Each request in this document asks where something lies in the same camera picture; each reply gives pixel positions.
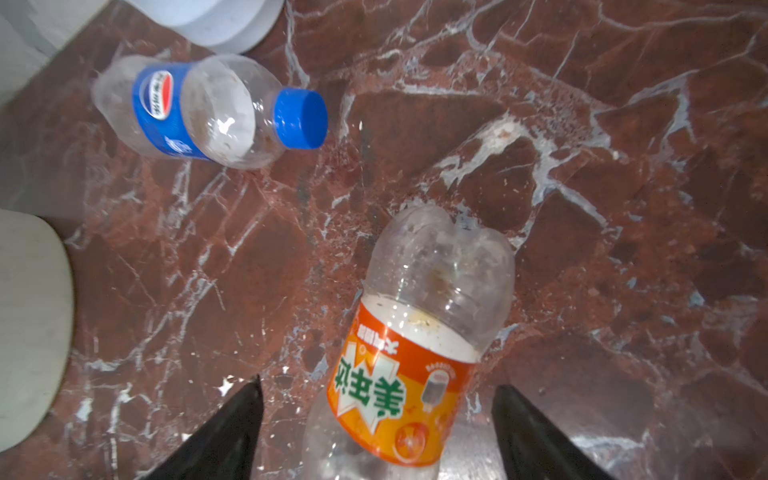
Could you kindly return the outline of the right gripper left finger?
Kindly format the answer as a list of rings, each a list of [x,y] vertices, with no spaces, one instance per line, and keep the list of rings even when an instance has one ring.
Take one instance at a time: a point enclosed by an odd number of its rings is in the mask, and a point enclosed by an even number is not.
[[[263,415],[261,378],[255,376],[147,477],[250,479]]]

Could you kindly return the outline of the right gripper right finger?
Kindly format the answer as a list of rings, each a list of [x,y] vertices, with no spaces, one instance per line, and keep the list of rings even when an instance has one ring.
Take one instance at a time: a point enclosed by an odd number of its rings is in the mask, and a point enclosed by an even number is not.
[[[507,478],[612,480],[514,386],[496,388],[492,419]]]

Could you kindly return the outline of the orange label bottle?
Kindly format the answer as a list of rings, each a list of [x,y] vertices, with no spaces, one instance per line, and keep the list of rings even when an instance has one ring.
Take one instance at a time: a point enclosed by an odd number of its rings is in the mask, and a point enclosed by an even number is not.
[[[303,439],[307,479],[434,479],[461,400],[514,298],[500,232],[435,205],[381,232]]]

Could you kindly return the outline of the blue label bottle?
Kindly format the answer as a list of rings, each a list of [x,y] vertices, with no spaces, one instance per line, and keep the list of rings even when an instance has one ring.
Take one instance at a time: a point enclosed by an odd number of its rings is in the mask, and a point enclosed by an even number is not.
[[[190,158],[257,170],[288,150],[320,148],[329,129],[322,96],[284,86],[242,55],[162,62],[130,55],[94,82],[91,97],[117,137],[153,158]]]

